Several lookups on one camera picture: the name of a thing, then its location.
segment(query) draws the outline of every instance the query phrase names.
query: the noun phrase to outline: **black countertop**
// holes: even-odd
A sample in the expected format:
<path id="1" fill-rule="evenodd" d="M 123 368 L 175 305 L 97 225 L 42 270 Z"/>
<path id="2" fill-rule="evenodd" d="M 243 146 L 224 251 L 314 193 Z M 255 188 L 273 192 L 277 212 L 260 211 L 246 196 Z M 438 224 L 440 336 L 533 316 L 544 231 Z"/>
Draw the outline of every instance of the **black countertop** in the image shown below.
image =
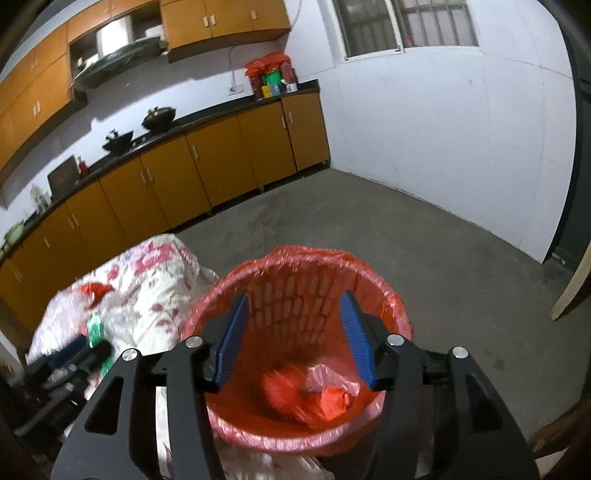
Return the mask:
<path id="1" fill-rule="evenodd" d="M 84 178 L 81 178 L 68 193 L 62 195 L 62 197 L 58 199 L 52 199 L 51 206 L 45 212 L 43 212 L 41 215 L 34 215 L 31 219 L 27 220 L 27 222 L 25 223 L 25 229 L 21 237 L 19 238 L 18 242 L 11 246 L 10 249 L 5 253 L 2 260 L 0 260 L 0 265 L 2 264 L 4 258 L 10 257 L 14 249 L 21 245 L 22 242 L 29 236 L 29 234 L 36 227 L 38 227 L 39 224 L 51 212 L 57 209 L 75 193 L 79 192 L 82 188 L 98 180 L 100 177 L 102 177 L 109 171 L 119 167 L 128 160 L 132 160 L 133 158 L 141 154 L 143 151 L 149 150 L 150 148 L 153 148 L 156 145 L 165 142 L 166 140 L 170 140 L 174 137 L 177 137 L 182 133 L 186 132 L 187 130 L 191 130 L 195 127 L 198 127 L 199 125 L 211 122 L 212 120 L 221 118 L 226 115 L 231 115 L 232 113 L 238 113 L 244 110 L 248 110 L 249 108 L 278 102 L 286 96 L 302 95 L 304 93 L 320 91 L 318 80 L 310 80 L 309 82 L 300 83 L 298 88 L 299 90 L 297 92 L 285 93 L 277 97 L 266 98 L 263 100 L 255 100 L 254 95 L 241 97 L 236 100 L 231 100 L 230 102 L 220 103 L 218 105 L 211 106 L 204 110 L 199 110 L 198 112 L 190 113 L 189 115 L 177 118 L 173 122 L 172 127 L 164 133 L 155 135 L 147 133 L 141 137 L 134 139 L 135 146 L 133 146 L 131 150 L 128 150 L 127 152 L 121 155 L 109 154 L 104 156 L 88 168 L 88 175 Z"/>

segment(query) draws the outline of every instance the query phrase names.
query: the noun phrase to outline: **red laundry basket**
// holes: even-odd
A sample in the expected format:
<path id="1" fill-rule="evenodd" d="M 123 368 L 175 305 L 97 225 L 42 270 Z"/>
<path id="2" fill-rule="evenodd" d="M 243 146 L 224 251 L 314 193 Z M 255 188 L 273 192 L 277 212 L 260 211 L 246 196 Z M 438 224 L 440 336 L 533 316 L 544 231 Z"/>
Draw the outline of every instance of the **red laundry basket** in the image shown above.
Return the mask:
<path id="1" fill-rule="evenodd" d="M 335 455 L 374 427 L 384 394 L 367 389 L 357 376 L 339 315 L 345 290 L 355 293 L 364 312 L 412 339 L 400 296 L 367 263 L 338 250 L 279 247 L 234 269 L 197 302 L 183 339 L 224 314 L 236 293 L 249 297 L 248 327 L 232 379 L 218 395 L 206 396 L 212 428 L 222 439 L 266 452 Z M 277 365 L 325 359 L 360 384 L 352 407 L 316 429 L 279 417 L 266 402 L 262 376 Z"/>

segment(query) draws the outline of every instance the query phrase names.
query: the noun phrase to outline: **bottle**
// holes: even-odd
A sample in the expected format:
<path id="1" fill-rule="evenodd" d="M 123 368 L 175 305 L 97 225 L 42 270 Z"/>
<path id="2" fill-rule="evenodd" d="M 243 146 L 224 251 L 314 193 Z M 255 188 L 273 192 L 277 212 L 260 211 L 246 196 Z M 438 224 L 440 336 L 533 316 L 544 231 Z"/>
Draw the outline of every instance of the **bottle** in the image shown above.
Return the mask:
<path id="1" fill-rule="evenodd" d="M 80 170 L 80 177 L 84 178 L 88 175 L 88 166 L 86 166 L 86 162 L 81 157 L 78 157 L 78 170 Z"/>

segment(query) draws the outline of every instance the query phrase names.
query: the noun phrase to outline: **orange upper cabinet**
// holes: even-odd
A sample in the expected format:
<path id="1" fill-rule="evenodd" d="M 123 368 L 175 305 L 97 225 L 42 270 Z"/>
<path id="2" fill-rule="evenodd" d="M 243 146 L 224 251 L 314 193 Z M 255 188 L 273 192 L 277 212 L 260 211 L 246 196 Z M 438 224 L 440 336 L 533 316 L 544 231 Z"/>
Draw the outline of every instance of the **orange upper cabinet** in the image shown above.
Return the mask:
<path id="1" fill-rule="evenodd" d="M 290 28 L 283 0 L 247 0 L 255 30 Z"/>
<path id="2" fill-rule="evenodd" d="M 212 37 L 252 31 L 246 0 L 205 0 Z"/>
<path id="3" fill-rule="evenodd" d="M 169 51 L 211 38 L 212 31 L 203 0 L 178 0 L 161 5 L 160 11 Z"/>
<path id="4" fill-rule="evenodd" d="M 155 1 L 157 0 L 111 0 L 111 17 L 115 18 L 118 15 Z"/>
<path id="5" fill-rule="evenodd" d="M 34 60 L 31 72 L 38 77 L 49 65 L 67 53 L 66 24 L 57 27 L 33 49 Z"/>
<path id="6" fill-rule="evenodd" d="M 25 87 L 7 111 L 11 115 L 12 137 L 16 150 L 39 127 L 37 119 L 37 95 L 34 84 Z"/>
<path id="7" fill-rule="evenodd" d="M 70 75 L 67 55 L 64 55 L 35 80 L 35 105 L 40 124 L 45 123 L 71 101 Z"/>
<path id="8" fill-rule="evenodd" d="M 0 170 L 4 168 L 15 150 L 12 133 L 12 112 L 7 110 L 0 116 Z"/>
<path id="9" fill-rule="evenodd" d="M 111 18 L 111 0 L 100 0 L 67 22 L 68 43 Z"/>

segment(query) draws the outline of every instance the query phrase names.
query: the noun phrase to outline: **cabinet door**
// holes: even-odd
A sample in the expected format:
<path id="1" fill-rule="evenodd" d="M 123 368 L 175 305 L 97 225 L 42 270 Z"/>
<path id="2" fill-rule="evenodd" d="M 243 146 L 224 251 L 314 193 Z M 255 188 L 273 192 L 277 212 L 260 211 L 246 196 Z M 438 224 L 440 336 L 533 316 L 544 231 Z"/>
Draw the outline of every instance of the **cabinet door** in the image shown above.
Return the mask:
<path id="1" fill-rule="evenodd" d="M 31 324 L 34 320 L 22 287 L 22 275 L 10 260 L 5 260 L 0 267 L 0 297 L 11 308 L 18 321 L 33 332 L 35 327 Z"/>
<path id="2" fill-rule="evenodd" d="M 211 38 L 203 0 L 179 0 L 160 6 L 168 50 Z"/>
<path id="3" fill-rule="evenodd" d="M 111 18 L 111 0 L 100 0 L 67 22 L 68 43 Z"/>
<path id="4" fill-rule="evenodd" d="M 131 247 L 99 182 L 91 183 L 76 193 L 66 205 L 76 228 L 93 253 L 95 267 Z"/>
<path id="5" fill-rule="evenodd" d="M 205 0 L 212 37 L 252 31 L 246 0 Z"/>
<path id="6" fill-rule="evenodd" d="M 56 268 L 44 242 L 43 224 L 26 238 L 22 247 L 11 257 L 15 268 L 22 275 L 22 286 L 31 315 L 41 321 L 47 303 L 58 292 Z"/>
<path id="7" fill-rule="evenodd" d="M 170 228 L 139 158 L 105 175 L 100 185 L 132 245 Z"/>
<path id="8" fill-rule="evenodd" d="M 67 53 L 66 24 L 57 27 L 46 36 L 34 49 L 33 77 L 40 75 L 49 65 Z"/>
<path id="9" fill-rule="evenodd" d="M 59 289 L 71 285 L 96 267 L 96 261 L 66 205 L 43 220 L 43 230 L 51 260 L 56 268 Z"/>
<path id="10" fill-rule="evenodd" d="M 320 99 L 316 93 L 281 99 L 298 170 L 329 159 Z"/>
<path id="11" fill-rule="evenodd" d="M 213 206 L 256 189 L 236 115 L 187 135 Z"/>
<path id="12" fill-rule="evenodd" d="M 12 113 L 11 110 L 7 110 L 0 116 L 0 170 L 4 168 L 15 151 L 12 135 Z"/>
<path id="13" fill-rule="evenodd" d="M 154 0 L 111 0 L 111 17 L 115 18 L 118 15 L 124 14 L 141 7 L 142 5 L 154 2 Z"/>
<path id="14" fill-rule="evenodd" d="M 12 117 L 12 137 L 15 150 L 18 149 L 39 127 L 36 103 L 35 85 L 26 87 L 8 109 Z"/>
<path id="15" fill-rule="evenodd" d="M 255 30 L 290 28 L 283 0 L 248 0 Z"/>
<path id="16" fill-rule="evenodd" d="M 296 172 L 290 136 L 279 102 L 240 113 L 238 121 L 259 187 Z"/>
<path id="17" fill-rule="evenodd" d="M 46 68 L 33 83 L 40 125 L 70 103 L 70 75 L 67 55 L 64 55 Z"/>
<path id="18" fill-rule="evenodd" d="M 212 209 L 185 137 L 153 148 L 141 160 L 171 227 Z"/>

